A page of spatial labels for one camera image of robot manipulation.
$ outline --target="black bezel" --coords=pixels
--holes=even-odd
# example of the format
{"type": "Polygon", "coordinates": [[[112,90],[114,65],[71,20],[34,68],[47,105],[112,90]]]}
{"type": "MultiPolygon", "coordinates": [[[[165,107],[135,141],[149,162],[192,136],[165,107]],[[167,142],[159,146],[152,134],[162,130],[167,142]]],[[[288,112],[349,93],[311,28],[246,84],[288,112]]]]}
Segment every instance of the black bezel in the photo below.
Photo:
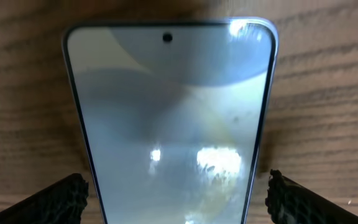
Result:
{"type": "MultiPolygon", "coordinates": [[[[74,97],[78,117],[79,117],[79,120],[81,123],[81,131],[82,131],[85,146],[86,146],[86,153],[88,154],[89,164],[91,166],[91,172],[92,172],[93,182],[94,182],[95,189],[96,189],[96,195],[99,198],[100,208],[101,208],[101,211],[103,214],[103,220],[104,220],[105,224],[108,224],[108,222],[107,222],[106,213],[105,213],[104,207],[103,207],[103,200],[101,198],[100,191],[99,191],[98,178],[96,176],[96,173],[94,172],[93,159],[92,159],[92,155],[91,155],[91,151],[90,151],[90,146],[88,144],[88,137],[86,135],[86,129],[85,129],[85,124],[84,124],[83,116],[82,116],[82,112],[81,112],[80,101],[78,99],[78,94],[77,94],[75,81],[74,81],[73,70],[71,68],[70,58],[68,55],[67,42],[68,42],[68,38],[70,37],[70,34],[78,28],[85,28],[85,27],[226,26],[228,24],[229,24],[228,21],[136,22],[136,23],[134,23],[134,22],[117,22],[117,23],[115,23],[115,22],[108,22],[108,21],[106,21],[106,22],[99,21],[99,22],[83,22],[81,24],[77,24],[77,25],[69,28],[65,32],[63,39],[62,39],[63,56],[65,59],[66,68],[67,68],[67,72],[68,72],[68,76],[69,76],[71,92],[74,97]]],[[[278,43],[277,36],[274,35],[274,33],[270,29],[268,29],[268,27],[265,27],[262,24],[256,24],[256,25],[262,26],[264,29],[266,29],[269,32],[270,37],[272,39],[272,51],[270,53],[270,58],[269,58],[269,63],[268,63],[264,96],[263,96],[263,100],[262,100],[262,107],[260,110],[259,123],[258,123],[256,140],[255,140],[255,146],[254,146],[254,153],[252,155],[252,162],[251,162],[251,168],[250,168],[250,173],[249,173],[249,181],[247,184],[246,198],[245,198],[244,209],[243,209],[242,218],[241,218],[241,223],[243,223],[243,224],[245,224],[245,222],[246,222],[248,207],[249,207],[249,203],[250,203],[250,196],[251,196],[251,192],[252,192],[252,185],[254,183],[254,177],[255,177],[256,166],[257,166],[257,158],[259,155],[259,145],[261,142],[261,135],[262,135],[264,123],[265,123],[265,115],[266,115],[267,107],[268,107],[268,103],[269,103],[270,89],[271,89],[271,85],[272,85],[272,81],[273,81],[273,71],[274,71],[274,67],[275,67],[275,61],[276,61],[276,55],[277,55],[277,43],[278,43]]]]}

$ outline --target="phone screen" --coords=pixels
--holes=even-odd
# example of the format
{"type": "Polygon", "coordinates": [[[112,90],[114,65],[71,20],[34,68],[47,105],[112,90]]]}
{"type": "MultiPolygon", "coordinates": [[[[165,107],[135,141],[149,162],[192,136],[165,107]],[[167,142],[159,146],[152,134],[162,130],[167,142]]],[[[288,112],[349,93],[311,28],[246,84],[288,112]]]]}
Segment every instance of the phone screen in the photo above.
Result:
{"type": "Polygon", "coordinates": [[[107,223],[244,221],[275,41],[246,20],[85,26],[67,35],[107,223]]]}

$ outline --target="brown wood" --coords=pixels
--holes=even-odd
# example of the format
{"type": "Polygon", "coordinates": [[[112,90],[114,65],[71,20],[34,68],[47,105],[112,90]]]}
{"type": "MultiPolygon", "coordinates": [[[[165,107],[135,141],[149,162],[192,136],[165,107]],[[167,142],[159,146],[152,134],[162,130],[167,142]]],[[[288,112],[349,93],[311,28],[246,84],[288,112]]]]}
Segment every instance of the brown wood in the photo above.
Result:
{"type": "MultiPolygon", "coordinates": [[[[64,29],[89,19],[223,16],[266,17],[280,32],[248,223],[269,223],[270,168],[358,215],[358,0],[0,0],[0,210],[73,172],[92,181],[64,29]]],[[[83,223],[102,223],[94,190],[83,223]]]]}

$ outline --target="phone bezel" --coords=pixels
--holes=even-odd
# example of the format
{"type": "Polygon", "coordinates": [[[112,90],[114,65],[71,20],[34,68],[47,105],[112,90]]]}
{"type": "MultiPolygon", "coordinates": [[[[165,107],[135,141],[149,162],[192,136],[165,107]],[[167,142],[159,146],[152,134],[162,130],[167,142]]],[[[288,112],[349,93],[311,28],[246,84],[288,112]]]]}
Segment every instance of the phone bezel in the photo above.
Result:
{"type": "Polygon", "coordinates": [[[101,208],[101,211],[102,211],[102,214],[103,214],[104,223],[107,224],[108,222],[107,222],[106,213],[105,213],[104,207],[103,207],[103,200],[102,200],[102,197],[101,197],[100,191],[99,191],[98,178],[97,178],[96,173],[94,171],[92,154],[91,154],[90,146],[89,146],[89,143],[88,143],[88,137],[86,135],[86,128],[85,128],[85,124],[84,124],[84,120],[83,120],[83,116],[82,116],[82,112],[81,112],[80,101],[78,99],[78,94],[77,94],[77,90],[76,90],[76,86],[75,86],[75,80],[74,80],[73,70],[72,70],[71,63],[70,63],[70,57],[69,57],[69,54],[68,54],[68,39],[70,37],[70,34],[73,33],[73,31],[75,31],[77,29],[86,28],[86,27],[94,28],[94,27],[170,27],[170,26],[171,27],[178,27],[178,26],[192,26],[192,27],[200,26],[200,27],[204,27],[204,26],[227,26],[233,20],[238,20],[238,19],[244,19],[248,23],[263,26],[263,28],[266,29],[269,32],[270,37],[272,39],[272,52],[270,54],[269,63],[268,63],[267,77],[266,77],[264,95],[263,95],[263,100],[262,100],[262,107],[261,107],[261,110],[260,110],[260,117],[259,117],[259,123],[258,123],[258,128],[257,128],[257,135],[256,135],[256,139],[255,139],[254,153],[252,155],[252,162],[251,162],[251,168],[250,168],[250,173],[249,173],[250,178],[249,178],[249,181],[248,181],[248,184],[247,184],[247,192],[246,192],[244,208],[243,208],[243,213],[242,213],[242,218],[241,218],[241,223],[245,223],[246,218],[247,218],[247,212],[248,212],[248,208],[249,208],[249,203],[250,203],[250,196],[251,196],[251,193],[252,193],[252,185],[254,183],[254,177],[255,177],[255,172],[256,172],[256,167],[257,167],[257,158],[258,158],[258,155],[259,155],[259,146],[260,146],[260,141],[262,139],[261,136],[262,136],[262,133],[263,133],[264,123],[265,123],[265,115],[266,115],[267,107],[268,107],[268,103],[269,103],[270,89],[271,89],[271,86],[272,86],[273,73],[274,73],[274,68],[275,68],[275,63],[276,63],[276,58],[277,58],[277,53],[278,53],[278,32],[277,32],[277,29],[275,28],[275,26],[270,21],[268,21],[266,19],[263,19],[263,18],[258,18],[258,17],[241,17],[241,18],[235,18],[235,19],[226,19],[226,20],[223,20],[223,21],[206,21],[206,22],[202,22],[202,21],[193,21],[193,22],[111,22],[111,21],[98,21],[98,22],[82,22],[82,23],[76,24],[73,27],[69,28],[64,33],[64,36],[63,36],[63,39],[62,39],[63,56],[64,56],[64,59],[65,59],[68,78],[69,78],[69,82],[70,82],[70,86],[71,86],[71,93],[73,94],[76,110],[77,110],[77,113],[78,113],[78,118],[79,118],[80,124],[81,124],[81,132],[82,132],[82,135],[83,135],[83,140],[84,140],[85,146],[86,146],[86,153],[88,155],[88,160],[89,160],[89,164],[90,164],[90,167],[91,167],[93,182],[94,182],[94,186],[95,186],[95,189],[96,189],[96,196],[99,199],[100,208],[101,208]]]}

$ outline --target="wooden table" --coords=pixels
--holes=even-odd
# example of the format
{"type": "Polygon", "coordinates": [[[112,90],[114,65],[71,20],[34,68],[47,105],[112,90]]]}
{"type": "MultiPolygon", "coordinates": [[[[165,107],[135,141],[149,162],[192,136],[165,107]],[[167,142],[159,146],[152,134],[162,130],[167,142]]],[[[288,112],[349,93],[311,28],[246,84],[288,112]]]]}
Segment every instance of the wooden table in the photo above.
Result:
{"type": "MultiPolygon", "coordinates": [[[[0,0],[0,210],[72,172],[92,181],[64,29],[224,16],[271,19],[281,41],[248,223],[269,223],[271,168],[358,215],[358,0],[0,0]]],[[[102,223],[94,189],[88,201],[83,223],[102,223]]]]}

